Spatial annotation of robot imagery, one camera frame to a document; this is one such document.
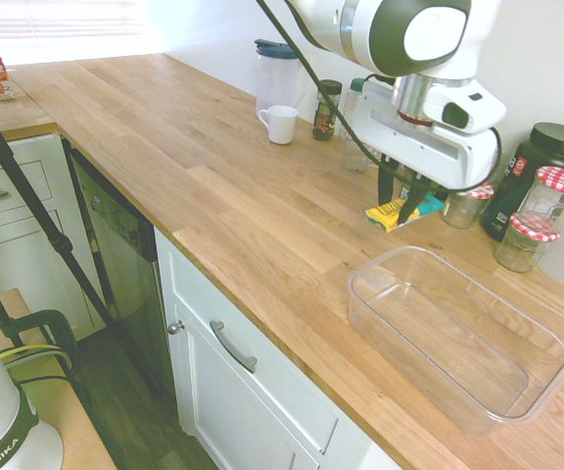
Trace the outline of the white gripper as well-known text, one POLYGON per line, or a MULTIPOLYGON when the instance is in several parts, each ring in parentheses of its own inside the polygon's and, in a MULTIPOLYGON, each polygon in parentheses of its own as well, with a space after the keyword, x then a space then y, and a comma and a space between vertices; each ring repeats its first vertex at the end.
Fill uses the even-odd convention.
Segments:
POLYGON ((379 163, 378 204, 392 200, 399 163, 425 177, 411 183, 398 222, 424 201, 429 179, 456 190, 481 184, 495 164, 492 128, 499 121, 501 103, 475 80, 403 77, 394 87, 365 81, 356 134, 393 159, 379 163))

